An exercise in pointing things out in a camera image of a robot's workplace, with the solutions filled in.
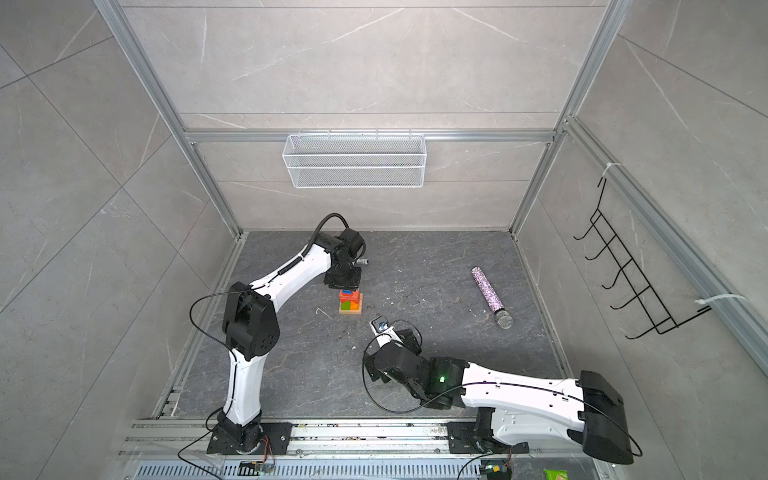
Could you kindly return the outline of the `orange rectangular block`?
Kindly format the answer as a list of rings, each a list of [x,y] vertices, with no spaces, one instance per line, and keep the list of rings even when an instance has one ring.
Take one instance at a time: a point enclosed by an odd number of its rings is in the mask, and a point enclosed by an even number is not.
[[[355,309],[358,308],[361,303],[362,297],[345,297],[340,299],[340,304],[343,309]]]

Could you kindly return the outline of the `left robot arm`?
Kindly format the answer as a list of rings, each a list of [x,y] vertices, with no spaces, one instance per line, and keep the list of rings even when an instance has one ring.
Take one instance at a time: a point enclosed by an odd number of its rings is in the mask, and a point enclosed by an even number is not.
[[[349,226],[343,215],[329,213],[320,220],[303,249],[276,270],[248,284],[236,282],[226,291],[192,303],[190,313],[204,300],[226,300],[223,339],[189,319],[195,330],[223,346],[229,356],[227,396],[214,413],[217,424],[208,433],[209,454],[270,453],[267,434],[261,427],[261,387],[266,360],[281,334],[278,312],[320,275],[331,289],[358,289],[362,276],[358,261],[365,252],[362,235]]]

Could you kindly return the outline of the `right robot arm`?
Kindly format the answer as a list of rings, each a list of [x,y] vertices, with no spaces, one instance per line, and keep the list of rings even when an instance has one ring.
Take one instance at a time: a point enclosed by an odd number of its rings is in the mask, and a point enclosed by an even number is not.
[[[370,323],[365,383],[394,381],[419,409],[473,409],[471,448],[482,454],[503,448],[579,447],[587,456],[630,465],[643,454],[629,432],[621,394],[599,373],[547,379],[492,370],[452,357],[422,354],[420,331],[409,322]]]

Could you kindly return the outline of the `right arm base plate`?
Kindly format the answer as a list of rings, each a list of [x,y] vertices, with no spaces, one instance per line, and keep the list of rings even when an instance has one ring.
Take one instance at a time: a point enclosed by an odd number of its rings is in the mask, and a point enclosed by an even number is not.
[[[483,436],[472,422],[446,424],[448,450],[451,454],[528,454],[527,442],[507,445],[495,440],[491,434]]]

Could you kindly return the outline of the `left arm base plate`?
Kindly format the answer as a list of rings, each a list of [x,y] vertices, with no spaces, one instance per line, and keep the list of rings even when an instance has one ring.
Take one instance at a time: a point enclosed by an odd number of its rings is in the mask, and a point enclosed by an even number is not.
[[[290,422],[267,422],[243,428],[216,426],[206,448],[207,454],[259,455],[287,453],[293,424]]]

